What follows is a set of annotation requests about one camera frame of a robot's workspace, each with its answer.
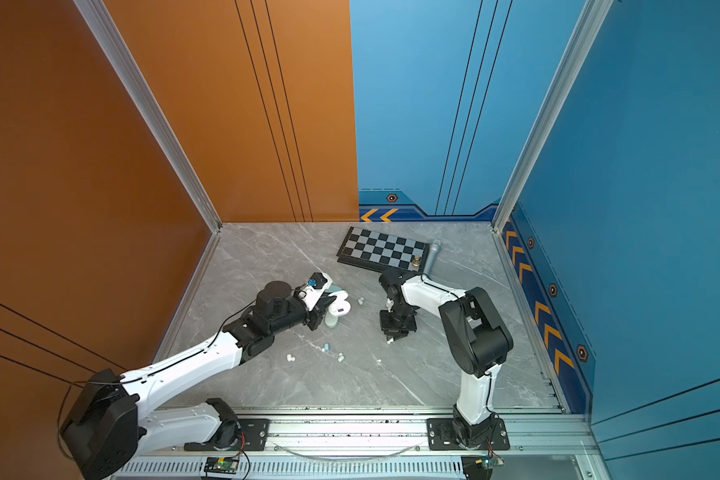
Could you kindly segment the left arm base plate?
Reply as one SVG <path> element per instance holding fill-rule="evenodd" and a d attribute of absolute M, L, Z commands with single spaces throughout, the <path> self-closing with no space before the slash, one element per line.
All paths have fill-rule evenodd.
<path fill-rule="evenodd" d="M 188 452 L 260 452 L 265 449 L 270 420 L 249 418 L 238 420 L 235 425 L 225 421 L 206 442 L 189 442 L 183 446 Z"/>

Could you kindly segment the white earbud case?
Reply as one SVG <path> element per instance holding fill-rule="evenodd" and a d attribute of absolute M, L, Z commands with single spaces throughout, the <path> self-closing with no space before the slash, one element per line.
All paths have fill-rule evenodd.
<path fill-rule="evenodd" d="M 332 292 L 329 295 L 332 300 L 328 307 L 328 313 L 334 317 L 342 317 L 349 313 L 351 310 L 351 304 L 348 301 L 348 293 L 344 290 Z"/>
<path fill-rule="evenodd" d="M 325 326 L 328 328 L 335 328 L 338 324 L 338 321 L 339 316 L 332 313 L 327 313 L 324 319 Z"/>

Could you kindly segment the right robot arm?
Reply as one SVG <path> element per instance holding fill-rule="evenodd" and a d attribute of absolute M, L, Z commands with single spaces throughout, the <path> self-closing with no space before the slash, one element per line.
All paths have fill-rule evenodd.
<path fill-rule="evenodd" d="M 415 332 L 420 310 L 441 321 L 451 356 L 461 369 L 452 420 L 458 445 L 509 450 L 506 426 L 493 409 L 493 399 L 514 340 L 489 294 L 481 287 L 455 289 L 425 274 L 395 268 L 385 270 L 379 284 L 387 295 L 386 308 L 380 312 L 380 328 L 387 339 L 395 341 Z"/>

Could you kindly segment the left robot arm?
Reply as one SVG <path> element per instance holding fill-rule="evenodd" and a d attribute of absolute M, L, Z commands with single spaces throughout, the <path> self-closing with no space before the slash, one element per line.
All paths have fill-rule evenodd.
<path fill-rule="evenodd" d="M 199 344 L 140 369 L 121 374 L 106 369 L 81 382 L 80 395 L 58 426 L 59 443 L 85 479 L 104 479 L 135 456 L 173 446 L 244 449 L 239 417 L 224 400 L 173 409 L 164 404 L 254 359 L 283 331 L 298 325 L 316 330 L 326 318 L 347 314 L 347 298 L 320 272 L 298 287 L 268 283 Z"/>

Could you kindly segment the white earbud case front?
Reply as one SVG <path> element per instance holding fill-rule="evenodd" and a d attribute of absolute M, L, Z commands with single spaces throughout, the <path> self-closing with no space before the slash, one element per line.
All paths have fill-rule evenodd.
<path fill-rule="evenodd" d="M 332 292 L 329 295 L 332 300 L 328 307 L 328 313 L 334 317 L 342 317 L 349 313 L 351 310 L 351 304 L 348 301 L 348 293 L 344 290 Z"/>

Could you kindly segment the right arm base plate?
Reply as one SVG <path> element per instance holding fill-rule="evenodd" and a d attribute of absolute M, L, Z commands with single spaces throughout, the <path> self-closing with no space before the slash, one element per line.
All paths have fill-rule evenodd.
<path fill-rule="evenodd" d="M 491 415 L 476 425 L 468 424 L 461 418 L 430 418 L 427 420 L 427 434 L 432 451 L 511 449 L 505 422 L 497 415 Z"/>

